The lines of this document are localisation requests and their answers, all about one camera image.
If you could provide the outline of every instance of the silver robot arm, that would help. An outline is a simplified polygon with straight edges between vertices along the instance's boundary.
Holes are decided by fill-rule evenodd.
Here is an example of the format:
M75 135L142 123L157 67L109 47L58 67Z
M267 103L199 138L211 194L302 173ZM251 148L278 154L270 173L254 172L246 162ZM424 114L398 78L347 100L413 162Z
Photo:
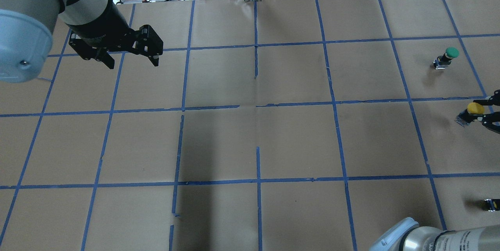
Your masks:
M163 41L149 25L129 28L112 0L0 0L0 80L25 82L38 76L58 15L71 28L70 46L83 59L112 69L107 52L128 51L158 66Z

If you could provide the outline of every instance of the blue plastic cap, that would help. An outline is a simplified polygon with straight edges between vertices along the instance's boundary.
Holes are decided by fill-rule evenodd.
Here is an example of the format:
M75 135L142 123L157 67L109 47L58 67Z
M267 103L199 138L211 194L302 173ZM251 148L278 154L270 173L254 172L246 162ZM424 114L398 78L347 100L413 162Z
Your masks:
M399 240L407 231L417 227L418 222L410 217L405 218L379 237L379 239L368 250L388 251L394 246L394 244L399 244Z
M36 78L52 48L52 34L38 20L0 9L0 81Z

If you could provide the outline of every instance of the light blue joint cap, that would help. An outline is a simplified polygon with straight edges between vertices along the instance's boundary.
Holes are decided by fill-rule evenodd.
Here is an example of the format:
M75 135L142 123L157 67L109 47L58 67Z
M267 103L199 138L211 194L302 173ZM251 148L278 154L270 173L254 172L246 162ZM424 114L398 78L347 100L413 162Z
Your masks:
M405 218L379 237L368 251L388 251L394 244L399 244L401 237L405 233L417 227L418 222L410 217Z
M0 81L36 78L52 48L52 34L38 20L0 9Z

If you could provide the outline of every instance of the grid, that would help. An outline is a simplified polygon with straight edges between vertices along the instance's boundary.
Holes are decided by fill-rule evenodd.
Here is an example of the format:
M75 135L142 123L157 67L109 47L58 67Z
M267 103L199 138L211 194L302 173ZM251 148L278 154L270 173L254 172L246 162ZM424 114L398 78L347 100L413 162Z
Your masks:
M456 35L452 36L425 36L425 37L398 37L395 38L393 37L393 34L391 32L391 27L389 26L389 21L386 16L386 5L382 3L382 0L378 0L379 5L380 5L380 11L382 12L382 16L384 18L384 23L386 25L386 30L389 35L387 38L377 38L377 39L347 39L347 40L336 40L336 41L327 41L325 37L325 28L323 26L323 18L322 18L322 13L320 9L320 2L318 0L314 0L317 13L318 13L318 21L320 25L320 31L321 31L321 38L322 41L308 41L308 42L298 42L298 43L271 43L271 44L259 44L258 41L258 31L257 31L257 18L258 18L258 11L257 11L257 3L254 3L254 27L255 27L255 43L253 45L234 45L234 46L212 46L212 47L192 47L191 46L191 36L193 33L193 18L194 18L194 13L195 13L195 8L196 8L196 1L192 1L191 3L191 14L190 14L190 20L189 20L189 34L188 34L188 40L187 40L187 46L186 48L165 48L164 51L166 54L168 52L173 52L173 51L186 51L186 62L185 62L185 68L184 68L184 83L182 86L182 105L180 107L175 107L175 108L155 108L155 109L120 109L120 110L115 110L115 102L116 102L116 96L118 92L118 87L120 83L120 76L121 76L121 71L123 67L123 61L125 58L126 53L117 53L118 55L121 56L120 58L120 64L118 67L118 74L116 77L116 83L114 84L114 92L113 92L113 97L111 101L111 108L109 110L95 110L95 111L74 111L74 112L46 112L46 107L48 104L48 100L50 97L50 94L52 92L52 87L54 85L55 79L57 77L57 72L59 69L59 66L61 64L61 60L63 57L73 57L76 56L76 54L65 54L64 51L66 49L66 42L68 41L69 37L69 32L66 35L66 40L65 44L61 50L60 54L55 54L55 55L49 55L49 57L58 57L57 61L57 66L54 71L54 75L52 77L50 87L48 89L48 93L45 98L45 103L43 104L43 109L40 113L15 113L15 114L0 114L0 118L7 118L7 117L28 117L28 116L34 116L34 117L39 117L38 123L36 125L36 129L34 130L34 135L30 143L30 148L28 150L28 154L25 160L25 163L23 165L23 169L20 173L20 177L18 179L17 185L11 185L11 186L0 186L1 190L14 190L14 197L12 198L9 211L7 213L7 217L5 219L5 224L3 225L2 228L2 233L0 235L0 244L2 243L5 233L8 230L9 227L9 219L11 217L11 214L13 213L14 206L16 205L16 198L18 195L18 192L22 189L44 189L44 188L92 188L92 193L91 193L91 201L89 204L89 209L88 209L88 214L86 217L86 224L84 227L84 236L82 239L82 244L81 244L81 250L85 250L86 243L87 243L87 235L89 231L89 225L91 223L91 216L93 214L93 205L94 201L96 198L96 192L98 191L98 188L105 188L105 187L147 187L147 186L171 186L173 187L173 202L172 202L172 214L174 214L176 217L178 216L176 214L176 205L177 205L177 191L180 186L198 186L198 185L229 185L229 184L245 184L245 183L255 183L257 185L257 229L258 229L258 249L263 250L264 248L264 243L263 243L263 216L262 216L262 198L261 198L261 185L263 183L285 183L285 182L343 182L344 184L344 189L345 189L345 200L346 200L346 209L347 209L347 214L348 214L348 222L350 225L350 236L352 240L352 248L353 250L357 251L358 245L357 245L357 234L356 234L356 229L355 229L355 221L354 217L352 214L352 200L350 197L350 181L368 181L368 180L401 180L401 179L428 179L432 188L432 193L434 196L434 201L436 203L436 209L439 214L439 221L441 222L441 227L443 229L446 229L446 222L445 222L445 217L443 216L443 212L441 210L441 203L439 201L439 194L436 189L436 184L434 183L435 179L437 178L454 178L454 177L495 177L495 176L500 176L499 171L492 171L492 172L475 172L475 173L432 173L429 160L427 158L427 151L425 149L425 143L422 137L422 133L420 131L419 123L417 120L417 115L416 111L414 109L414 102L425 102L425 101L459 101L459 100L473 100L473 99L479 99L479 98L484 98L485 96L488 95L486 92L485 88L482 85L482 82L480 80L480 76L477 73L475 66L473 64L473 60L471 59L470 55L467 52L466 45L463 41L463 39L466 38L485 38L485 37L499 37L500 34L475 34L475 35L461 35L459 33L459 29L457 28L457 25L455 24L455 20L452 16L452 12L450 11L448 7L448 3L446 0L442 0L443 6L445 7L446 13L448 14L450 21L453 25L453 28L455 30ZM136 5L133 5L132 7L132 14L130 16L130 21L129 25L132 25L132 20L134 19L134 13L136 11ZM470 68L473 72L473 76L477 80L477 85L480 88L480 94L477 96L463 96L463 97L450 97L450 98L441 98L441 97L429 97L429 98L411 98L411 94L409 91L409 87L407 85L407 80L405 78L405 73L404 69L402 68L402 64L400 62L400 58L398 56L398 50L396 48L396 44L398 41L410 41L410 40L424 40L424 39L458 39L462 50L464 51L464 54L466 56L466 59L468 61L468 64L470 65ZM398 66L398 72L400 73L400 79L402 80L402 84L405 90L406 97L402 98L397 98L397 99L374 99L374 100L336 100L335 96L335 90L334 87L332 86L332 74L330 73L330 60L332 54L329 54L327 45L328 44L339 44L339 43L361 43L361 42L377 42L377 41L384 41L384 42L389 42L391 44L392 50L393 50L393 56L395 57L397 66ZM101 172L101 167L102 167L102 157L105 156L105 150L107 146L107 140L109 136L109 130L111 128L111 120L113 118L114 114L117 113L135 113L135 112L169 112L169 111L181 111L181 112L189 112L193 110L213 110L213 109L236 109L240 108L240 105L218 105L218 106L200 106L200 107L188 107L186 106L186 89L188 86L188 73L189 73L189 59L190 59L190 52L193 50L209 50L209 49L228 49L228 48L250 48L253 47L255 49L255 78L259 76L259 48L261 47L276 47L276 46L304 46L304 45L322 45L323 46L323 52L324 52L324 57L325 57L325 69L327 71L327 78L328 78L328 86L329 86L329 91L330 91L330 96L331 100L330 101L317 101L317 102L291 102L291 103L269 103L265 105L256 105L256 108L267 108L267 107L294 107L294 106L314 106L314 105L331 105L332 106L332 115L334 116L334 125L336 128L336 137L337 137L337 142L339 146L339 156L340 156L340 162L341 162L341 172L342 176L331 176L331 177L304 177L304 178L262 178L261 177L261 153L260 153L260 147L258 146L255 150L255 158L256 158L256 178L248 178L248 179L229 179L229 180L212 180L212 181L180 181L180 164L181 164L181 153L182 153L182 141L183 141L183 129L184 129L184 115L181 116L180 120L180 128L179 128L179 141L178 141L178 146L177 146L177 162L175 166L175 180L174 181L166 181L166 182L136 182L136 183L101 183L100 182L100 172ZM424 161L425 161L425 166L427 169L427 174L414 174L414 175L396 175L396 176L349 176L348 171L346 169L346 164L345 164L345 157L344 157L344 149L343 149L343 136L342 136L342 131L341 131L341 126L339 122L339 116L338 116L338 109L337 107L339 105L343 104L365 104L365 103L407 103L410 111L411 111L411 117L412 121L414 123L414 127L418 136L418 142L420 144L420 150L422 152ZM44 117L46 116L61 116L61 115L92 115L92 114L107 114L109 115L109 119L107 121L107 126L105 129L105 136L104 140L102 143L102 151L100 154L100 161L98 163L98 167L95 173L95 181L93 183L86 183L86 184L53 184L53 185L22 185L23 177L25 174L25 171L27 169L27 165L30 160L30 155L32 152L32 149L34 147L37 133L39 132L41 122ZM175 225L170 226L170 232L169 232L169 250L174 249L173 245L173 240L174 240L174 235L175 235Z

